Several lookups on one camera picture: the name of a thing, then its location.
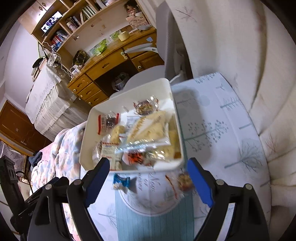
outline white chair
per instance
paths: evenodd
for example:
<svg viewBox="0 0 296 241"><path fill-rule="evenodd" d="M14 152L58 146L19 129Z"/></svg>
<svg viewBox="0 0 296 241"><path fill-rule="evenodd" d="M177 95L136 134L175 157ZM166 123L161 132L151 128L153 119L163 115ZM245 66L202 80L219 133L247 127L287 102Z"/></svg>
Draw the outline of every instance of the white chair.
<svg viewBox="0 0 296 241"><path fill-rule="evenodd" d="M186 79L185 72L183 71L184 57L182 54L177 53L176 50L175 33L179 29L165 1L156 10L156 25L157 48L151 47L152 44L148 43L129 48L125 53L153 51L159 54L165 64L137 73L128 80L123 90L112 94L110 98L159 78L167 78L171 84L179 83Z"/></svg>

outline white tray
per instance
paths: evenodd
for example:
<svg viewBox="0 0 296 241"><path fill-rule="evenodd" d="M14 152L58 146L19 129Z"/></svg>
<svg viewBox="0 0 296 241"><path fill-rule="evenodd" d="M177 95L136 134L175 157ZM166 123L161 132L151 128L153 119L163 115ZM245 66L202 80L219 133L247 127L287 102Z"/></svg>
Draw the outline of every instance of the white tray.
<svg viewBox="0 0 296 241"><path fill-rule="evenodd" d="M87 118L87 124L84 131L79 163L82 167L88 171L95 167L95 163L92 160L92 152L95 145L101 140L102 135L98 135L98 116L107 114L110 111L120 113L120 124L126 124L127 112L122 106L129 111L134 110L133 103L139 100L144 100L154 95L159 100L159 109L166 110L174 114L176 119L181 158L174 159L169 162L157 161L153 167L145 166L128 166L122 163L123 170L110 171L110 173L144 173L144 172L160 172L175 170L184 163L183 147L181 142L180 124L177 117L176 105L173 99L170 83L165 78L160 78L151 81L147 84L141 85L129 91L123 92L103 103L94 106L89 112Z"/></svg>

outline screw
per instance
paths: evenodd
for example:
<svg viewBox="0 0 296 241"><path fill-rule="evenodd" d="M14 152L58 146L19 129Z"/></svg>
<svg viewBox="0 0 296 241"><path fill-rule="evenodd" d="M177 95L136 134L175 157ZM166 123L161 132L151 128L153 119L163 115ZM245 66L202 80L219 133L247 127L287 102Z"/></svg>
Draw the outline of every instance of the screw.
<svg viewBox="0 0 296 241"><path fill-rule="evenodd" d="M217 179L217 180L216 180L216 183L217 183L219 186L224 185L224 181L223 181L222 179Z"/></svg>
<svg viewBox="0 0 296 241"><path fill-rule="evenodd" d="M253 188L251 184L246 184L245 187L246 187L246 189L248 189L248 190L252 190L252 188Z"/></svg>
<svg viewBox="0 0 296 241"><path fill-rule="evenodd" d="M75 186L78 186L80 184L81 184L81 180L80 179L77 179L77 180L74 181L74 185Z"/></svg>
<svg viewBox="0 0 296 241"><path fill-rule="evenodd" d="M51 189L52 188L52 185L51 184L47 184L46 186L45 186L45 189L46 190L49 190L49 189Z"/></svg>

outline blue gripper pad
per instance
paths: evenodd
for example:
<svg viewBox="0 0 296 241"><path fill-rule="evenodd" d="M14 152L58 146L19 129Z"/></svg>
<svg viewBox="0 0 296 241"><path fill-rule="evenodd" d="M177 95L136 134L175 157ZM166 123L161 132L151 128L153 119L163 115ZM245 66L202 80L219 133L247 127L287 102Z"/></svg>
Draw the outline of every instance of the blue gripper pad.
<svg viewBox="0 0 296 241"><path fill-rule="evenodd" d="M212 190L191 158L187 162L187 172L202 202L211 208L214 204Z"/></svg>
<svg viewBox="0 0 296 241"><path fill-rule="evenodd" d="M91 172L96 172L95 176L93 177L92 182L88 185L86 190L86 199L84 201L84 206L89 207L90 204L94 203L102 189L102 186L109 174L110 171L110 162L107 158L102 158L97 166L92 170L88 171L86 175L91 175Z"/></svg>

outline wrapped snack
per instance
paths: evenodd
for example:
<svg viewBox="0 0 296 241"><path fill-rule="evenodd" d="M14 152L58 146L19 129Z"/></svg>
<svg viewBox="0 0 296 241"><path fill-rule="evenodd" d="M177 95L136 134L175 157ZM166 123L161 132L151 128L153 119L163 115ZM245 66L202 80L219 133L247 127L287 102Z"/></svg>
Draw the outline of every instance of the wrapped snack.
<svg viewBox="0 0 296 241"><path fill-rule="evenodd" d="M118 174L114 174L113 176L113 188L114 189L124 189L129 188L130 186L130 177L124 178L118 176Z"/></svg>
<svg viewBox="0 0 296 241"><path fill-rule="evenodd" d="M126 143L120 145L116 152L170 145L166 120L165 111L157 111L141 117L129 132Z"/></svg>
<svg viewBox="0 0 296 241"><path fill-rule="evenodd" d="M158 99L155 99L154 96L150 96L148 99L138 101L133 105L137 114L149 115L158 110Z"/></svg>
<svg viewBox="0 0 296 241"><path fill-rule="evenodd" d="M117 125L119 120L119 113L115 114L110 111L107 115L99 115L98 117L98 134L101 135L103 133L108 132L109 129L113 128Z"/></svg>
<svg viewBox="0 0 296 241"><path fill-rule="evenodd" d="M106 157L110 161L110 170L122 170L121 157L122 154L115 153L117 144L102 142L100 158Z"/></svg>
<svg viewBox="0 0 296 241"><path fill-rule="evenodd" d="M183 192L188 192L194 189L193 182L188 173L182 173L178 177L179 189Z"/></svg>
<svg viewBox="0 0 296 241"><path fill-rule="evenodd" d="M145 166L150 166L151 163L145 158L145 153L141 151L129 151L124 152L122 156L122 161L127 165L141 164Z"/></svg>
<svg viewBox="0 0 296 241"><path fill-rule="evenodd" d="M110 143L120 143L119 134L125 133L125 127L116 125L110 134Z"/></svg>
<svg viewBox="0 0 296 241"><path fill-rule="evenodd" d="M169 161L174 159L176 147L179 146L178 132L176 130L169 131L170 145L159 146L146 152L148 160Z"/></svg>

